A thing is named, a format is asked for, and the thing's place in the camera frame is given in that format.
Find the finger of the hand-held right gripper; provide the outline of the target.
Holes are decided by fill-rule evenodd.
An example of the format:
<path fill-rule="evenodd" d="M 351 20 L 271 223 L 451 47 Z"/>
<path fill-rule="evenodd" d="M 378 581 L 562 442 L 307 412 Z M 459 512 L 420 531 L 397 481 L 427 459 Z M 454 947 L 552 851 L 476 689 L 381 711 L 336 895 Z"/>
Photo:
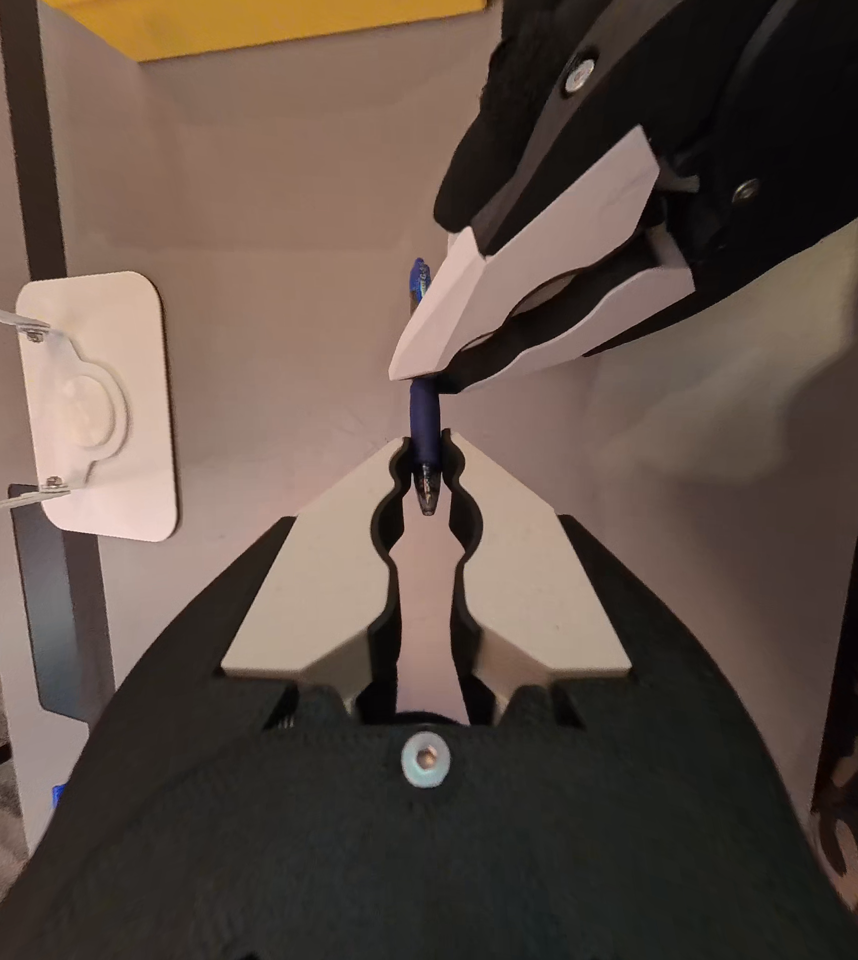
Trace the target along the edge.
<path fill-rule="evenodd" d="M 441 372 L 533 291 L 623 246 L 658 174 L 650 142 L 636 126 L 494 254 L 482 254 L 473 230 L 464 229 L 401 334 L 388 378 Z"/>
<path fill-rule="evenodd" d="M 460 350 L 441 373 L 455 395 L 590 354 L 695 291 L 675 241 L 628 241 L 540 304 Z"/>

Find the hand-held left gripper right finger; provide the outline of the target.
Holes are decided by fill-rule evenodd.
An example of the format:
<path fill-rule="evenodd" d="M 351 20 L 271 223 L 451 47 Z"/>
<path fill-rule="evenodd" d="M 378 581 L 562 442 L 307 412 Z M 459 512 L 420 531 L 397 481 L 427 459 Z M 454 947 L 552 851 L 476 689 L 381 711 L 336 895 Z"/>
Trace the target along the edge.
<path fill-rule="evenodd" d="M 452 508 L 466 505 L 470 527 L 470 674 L 501 706 L 522 687 L 626 677 L 627 651 L 555 509 L 462 436 L 452 457 Z"/>

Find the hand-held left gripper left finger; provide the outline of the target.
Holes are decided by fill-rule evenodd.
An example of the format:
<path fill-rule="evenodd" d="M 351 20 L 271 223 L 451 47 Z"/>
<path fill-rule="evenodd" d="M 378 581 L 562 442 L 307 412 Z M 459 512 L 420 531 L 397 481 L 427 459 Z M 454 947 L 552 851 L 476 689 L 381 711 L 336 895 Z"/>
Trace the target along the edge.
<path fill-rule="evenodd" d="M 373 681 L 369 629 L 390 584 L 373 522 L 407 446 L 385 444 L 296 517 L 221 660 L 226 676 L 329 686 L 345 702 Z"/>

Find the blue pen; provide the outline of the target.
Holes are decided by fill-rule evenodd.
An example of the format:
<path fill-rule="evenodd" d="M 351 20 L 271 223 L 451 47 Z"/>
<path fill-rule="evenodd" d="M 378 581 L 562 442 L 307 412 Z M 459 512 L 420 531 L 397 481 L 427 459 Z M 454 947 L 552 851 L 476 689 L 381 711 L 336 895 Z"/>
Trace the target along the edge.
<path fill-rule="evenodd" d="M 425 517 L 435 514 L 442 482 L 441 407 L 434 378 L 410 384 L 412 486 Z"/>

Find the yellow plastic bin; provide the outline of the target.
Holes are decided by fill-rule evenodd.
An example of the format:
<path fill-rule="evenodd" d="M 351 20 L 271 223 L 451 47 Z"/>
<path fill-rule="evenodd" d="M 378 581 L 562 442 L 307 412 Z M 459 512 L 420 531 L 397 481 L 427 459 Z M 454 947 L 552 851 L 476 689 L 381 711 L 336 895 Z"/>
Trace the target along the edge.
<path fill-rule="evenodd" d="M 128 59 L 210 52 L 405 26 L 484 11 L 485 1 L 48 1 Z"/>

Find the person's right hand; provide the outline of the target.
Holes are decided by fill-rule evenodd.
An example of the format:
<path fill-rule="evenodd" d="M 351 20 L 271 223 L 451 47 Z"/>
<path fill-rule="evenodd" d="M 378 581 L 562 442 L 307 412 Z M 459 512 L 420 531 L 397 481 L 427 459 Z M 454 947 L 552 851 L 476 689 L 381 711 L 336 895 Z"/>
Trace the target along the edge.
<path fill-rule="evenodd" d="M 435 198 L 435 222 L 459 234 L 512 178 L 563 68 L 606 1 L 506 1 L 479 113 Z"/>

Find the white board stand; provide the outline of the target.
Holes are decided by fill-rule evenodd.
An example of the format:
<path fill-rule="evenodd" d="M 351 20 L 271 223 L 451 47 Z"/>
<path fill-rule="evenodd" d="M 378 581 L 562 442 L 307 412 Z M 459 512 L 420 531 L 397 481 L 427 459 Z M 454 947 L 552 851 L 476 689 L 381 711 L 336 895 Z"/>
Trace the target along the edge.
<path fill-rule="evenodd" d="M 178 523 L 163 308 L 142 274 L 27 283 L 0 324 L 17 331 L 36 490 L 59 530 L 142 543 Z"/>

